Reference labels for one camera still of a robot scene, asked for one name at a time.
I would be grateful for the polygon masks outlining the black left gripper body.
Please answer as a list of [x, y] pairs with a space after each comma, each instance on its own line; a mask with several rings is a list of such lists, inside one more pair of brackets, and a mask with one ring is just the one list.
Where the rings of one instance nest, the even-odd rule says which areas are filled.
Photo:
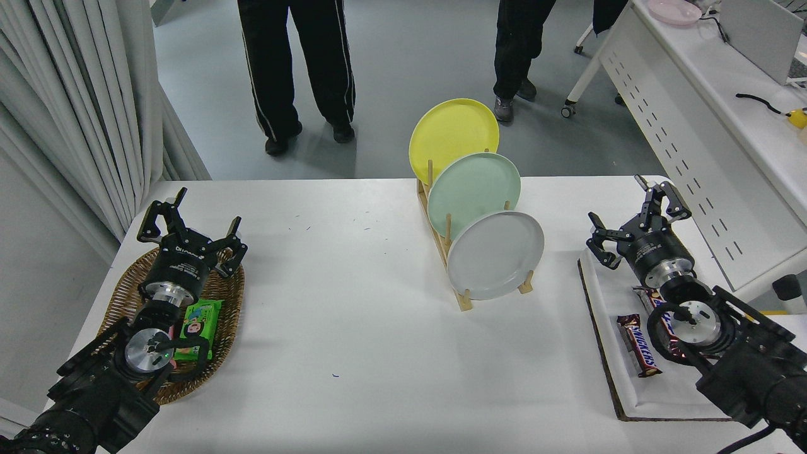
[[144, 294], [153, 297], [158, 288], [182, 288], [190, 297], [199, 297], [216, 259], [211, 253], [211, 239], [198, 232], [182, 240], [179, 235], [161, 237], [158, 256], [144, 280]]

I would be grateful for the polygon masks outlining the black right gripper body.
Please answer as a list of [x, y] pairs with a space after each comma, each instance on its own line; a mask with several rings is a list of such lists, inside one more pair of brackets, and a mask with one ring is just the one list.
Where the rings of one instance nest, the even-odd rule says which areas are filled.
[[642, 231], [637, 223], [622, 225], [633, 240], [622, 242], [622, 256], [645, 287], [660, 288], [680, 276], [694, 277], [694, 257], [671, 227]]

